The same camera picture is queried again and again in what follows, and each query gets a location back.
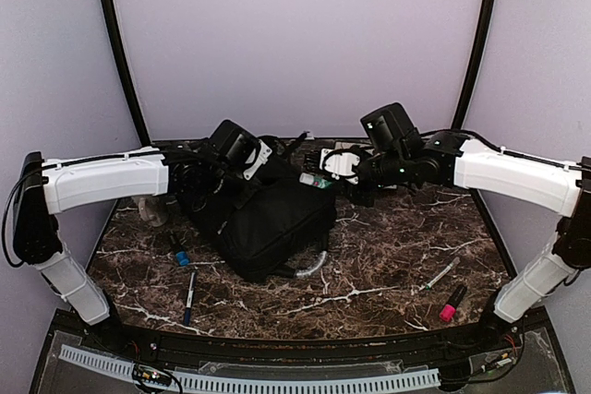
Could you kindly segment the thin white green pen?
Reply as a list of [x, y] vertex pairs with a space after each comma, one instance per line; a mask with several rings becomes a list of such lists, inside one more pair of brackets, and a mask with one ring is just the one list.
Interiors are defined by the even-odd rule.
[[452, 271], [459, 263], [461, 259], [459, 257], [455, 257], [445, 268], [443, 268], [438, 274], [436, 274], [432, 279], [430, 279], [427, 283], [424, 283], [419, 287], [419, 291], [429, 291], [433, 288], [433, 286], [438, 283], [444, 276], [446, 276], [450, 271]]

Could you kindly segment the black front rail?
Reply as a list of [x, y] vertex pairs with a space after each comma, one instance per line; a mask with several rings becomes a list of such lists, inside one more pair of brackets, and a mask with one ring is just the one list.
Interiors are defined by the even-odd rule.
[[207, 361], [232, 364], [368, 364], [400, 360], [406, 366], [455, 364], [484, 352], [464, 349], [461, 340], [476, 335], [469, 324], [427, 332], [353, 340], [239, 340], [174, 333], [125, 325], [127, 339], [114, 356], [172, 369]]

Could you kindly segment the pink black highlighter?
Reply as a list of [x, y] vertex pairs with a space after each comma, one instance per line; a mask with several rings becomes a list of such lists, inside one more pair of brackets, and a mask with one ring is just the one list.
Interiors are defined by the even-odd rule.
[[463, 301], [466, 293], [467, 286], [464, 284], [460, 284], [454, 289], [453, 293], [448, 298], [443, 308], [440, 310], [439, 318], [441, 321], [445, 323], [452, 321], [452, 318], [457, 311], [458, 305]]

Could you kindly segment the blue ballpoint pen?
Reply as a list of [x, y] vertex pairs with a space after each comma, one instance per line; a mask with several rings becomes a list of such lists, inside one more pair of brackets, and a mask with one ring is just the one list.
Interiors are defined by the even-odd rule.
[[185, 311], [184, 311], [184, 316], [183, 316], [183, 325], [186, 327], [188, 327], [190, 324], [191, 311], [192, 311], [192, 306], [193, 306], [193, 298], [194, 298], [196, 283], [197, 283], [197, 272], [192, 271], [190, 274], [190, 281], [189, 281], [189, 285], [188, 285], [187, 299], [186, 299], [186, 303], [185, 303]]

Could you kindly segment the blue capped marker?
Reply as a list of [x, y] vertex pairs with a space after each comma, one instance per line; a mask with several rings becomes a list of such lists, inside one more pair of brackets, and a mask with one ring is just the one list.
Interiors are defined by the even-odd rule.
[[174, 232], [168, 233], [168, 241], [178, 265], [180, 267], [187, 266], [190, 263], [187, 252]]

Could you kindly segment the black frame post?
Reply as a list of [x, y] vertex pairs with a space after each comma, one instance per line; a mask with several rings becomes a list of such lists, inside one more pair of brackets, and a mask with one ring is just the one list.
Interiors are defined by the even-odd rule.
[[463, 85], [452, 119], [452, 129], [463, 129], [476, 87], [476, 81], [485, 52], [495, 0], [481, 0], [476, 30], [469, 55]]
[[124, 93], [127, 109], [130, 114], [136, 135], [142, 146], [150, 145], [151, 138], [143, 113], [140, 108], [138, 94], [131, 76], [127, 61], [123, 36], [119, 27], [115, 0], [100, 0], [103, 11], [103, 21], [106, 27], [111, 52], [115, 61], [115, 68]]

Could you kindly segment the black student bag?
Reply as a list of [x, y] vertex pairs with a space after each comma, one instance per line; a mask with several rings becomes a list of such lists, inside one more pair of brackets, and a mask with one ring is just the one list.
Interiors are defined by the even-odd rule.
[[294, 279], [329, 249], [336, 222], [336, 196], [299, 182], [301, 169], [292, 156], [306, 139], [290, 143], [275, 136], [261, 139], [272, 149], [256, 174], [259, 187], [240, 207], [229, 196], [211, 198], [203, 209], [179, 205], [183, 214], [228, 266], [242, 279], [264, 282], [270, 276]]

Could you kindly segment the right black frame post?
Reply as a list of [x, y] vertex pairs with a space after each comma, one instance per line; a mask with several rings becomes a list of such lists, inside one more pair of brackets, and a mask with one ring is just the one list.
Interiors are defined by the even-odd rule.
[[476, 30], [469, 55], [463, 85], [452, 119], [452, 129], [463, 129], [476, 87], [476, 81], [485, 52], [495, 0], [481, 0]]

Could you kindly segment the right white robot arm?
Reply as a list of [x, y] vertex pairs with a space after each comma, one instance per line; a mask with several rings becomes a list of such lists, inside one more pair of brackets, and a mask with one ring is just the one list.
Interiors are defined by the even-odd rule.
[[372, 205], [380, 187], [424, 184], [484, 190], [550, 209], [559, 223], [541, 252], [493, 293], [471, 342], [493, 350], [527, 310], [590, 267], [590, 160], [554, 161], [499, 147], [478, 133], [442, 129], [421, 133], [395, 102], [362, 117], [371, 149], [325, 149], [319, 167], [357, 186], [349, 198]]

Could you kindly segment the floral square plate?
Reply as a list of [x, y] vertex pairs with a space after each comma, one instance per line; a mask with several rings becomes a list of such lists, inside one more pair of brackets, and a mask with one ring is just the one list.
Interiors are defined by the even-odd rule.
[[345, 141], [336, 141], [334, 144], [335, 149], [351, 149], [353, 146], [356, 146], [357, 142], [345, 142]]

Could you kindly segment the beige ceramic mug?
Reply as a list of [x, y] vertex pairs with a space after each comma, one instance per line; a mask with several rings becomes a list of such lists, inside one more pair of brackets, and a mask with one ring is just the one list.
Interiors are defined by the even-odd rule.
[[168, 222], [169, 212], [166, 204], [159, 197], [134, 197], [140, 218], [152, 227], [161, 227]]

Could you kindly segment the clear tape roll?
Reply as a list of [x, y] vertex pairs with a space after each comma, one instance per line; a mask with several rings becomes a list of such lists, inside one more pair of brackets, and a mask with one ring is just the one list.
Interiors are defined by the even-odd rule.
[[305, 269], [297, 269], [294, 273], [294, 278], [300, 280], [300, 279], [309, 278], [310, 276], [314, 275], [315, 273], [317, 273], [319, 270], [322, 269], [322, 267], [326, 263], [327, 257], [328, 257], [328, 252], [321, 251], [318, 255], [318, 258], [316, 259], [316, 261], [312, 265], [310, 265], [309, 267], [307, 267]]

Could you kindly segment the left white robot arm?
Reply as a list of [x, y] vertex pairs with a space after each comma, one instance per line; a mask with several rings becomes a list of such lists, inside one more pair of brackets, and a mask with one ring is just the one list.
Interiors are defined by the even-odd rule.
[[250, 186], [268, 162], [271, 147], [240, 125], [224, 120], [195, 143], [148, 146], [71, 160], [29, 153], [6, 200], [1, 226], [6, 262], [36, 268], [110, 353], [130, 345], [129, 331], [113, 318], [103, 290], [71, 256], [56, 216], [123, 197], [193, 197], [203, 201], [231, 180]]

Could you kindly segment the green white glue stick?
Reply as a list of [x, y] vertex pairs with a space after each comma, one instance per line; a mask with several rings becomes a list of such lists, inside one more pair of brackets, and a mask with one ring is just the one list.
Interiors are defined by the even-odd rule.
[[333, 182], [321, 176], [311, 173], [301, 173], [299, 175], [299, 182], [303, 185], [313, 186], [318, 189], [332, 189]]

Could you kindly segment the small circuit board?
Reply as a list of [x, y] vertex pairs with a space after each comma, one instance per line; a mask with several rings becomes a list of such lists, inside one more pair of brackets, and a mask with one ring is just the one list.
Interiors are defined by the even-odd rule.
[[145, 364], [135, 364], [132, 369], [132, 379], [140, 384], [169, 387], [172, 378], [165, 372]]

